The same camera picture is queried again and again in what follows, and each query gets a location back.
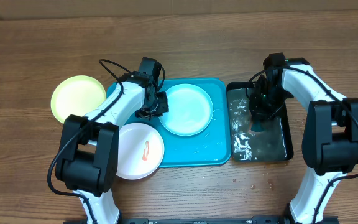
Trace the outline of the green orange sponge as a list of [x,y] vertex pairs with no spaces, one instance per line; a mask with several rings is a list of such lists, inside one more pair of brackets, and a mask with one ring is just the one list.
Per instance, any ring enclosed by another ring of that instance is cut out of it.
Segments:
[[264,132],[268,129],[265,121],[251,121],[249,131],[253,133]]

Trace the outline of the light blue plate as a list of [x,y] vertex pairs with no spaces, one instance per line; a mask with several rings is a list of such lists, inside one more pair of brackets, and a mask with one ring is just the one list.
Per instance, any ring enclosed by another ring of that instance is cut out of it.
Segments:
[[159,118],[162,126],[178,136],[192,136],[208,127],[213,103],[205,90],[193,84],[178,84],[167,91],[168,112]]

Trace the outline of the white plate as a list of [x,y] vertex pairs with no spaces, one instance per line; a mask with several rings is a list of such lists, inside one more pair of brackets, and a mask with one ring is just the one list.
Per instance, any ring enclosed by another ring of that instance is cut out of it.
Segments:
[[124,125],[119,131],[117,176],[143,179],[159,168],[165,152],[159,132],[144,123]]

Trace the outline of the yellow-green plate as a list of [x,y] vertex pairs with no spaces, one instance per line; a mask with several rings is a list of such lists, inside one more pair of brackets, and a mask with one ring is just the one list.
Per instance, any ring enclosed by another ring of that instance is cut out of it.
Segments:
[[106,100],[103,85],[95,78],[77,75],[62,81],[54,90],[50,107],[61,123],[73,114],[84,116]]

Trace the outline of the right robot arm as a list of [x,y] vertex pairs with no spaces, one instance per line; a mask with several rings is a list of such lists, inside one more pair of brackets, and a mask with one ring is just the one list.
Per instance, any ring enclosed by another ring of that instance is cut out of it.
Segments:
[[338,183],[358,178],[358,98],[333,90],[304,58],[272,53],[263,67],[249,80],[252,122],[274,119],[288,98],[297,99],[307,111],[301,146],[307,169],[284,221],[338,223],[323,213]]

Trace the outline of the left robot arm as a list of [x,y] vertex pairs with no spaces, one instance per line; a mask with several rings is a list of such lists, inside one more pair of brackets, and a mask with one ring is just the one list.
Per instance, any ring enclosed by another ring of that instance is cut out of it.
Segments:
[[69,115],[63,124],[57,155],[48,170],[50,190],[78,197],[86,213],[83,223],[119,223],[121,214],[112,196],[117,174],[119,130],[131,115],[141,119],[168,112],[161,90],[165,70],[160,62],[144,57],[139,69],[116,79],[111,94],[85,116]]

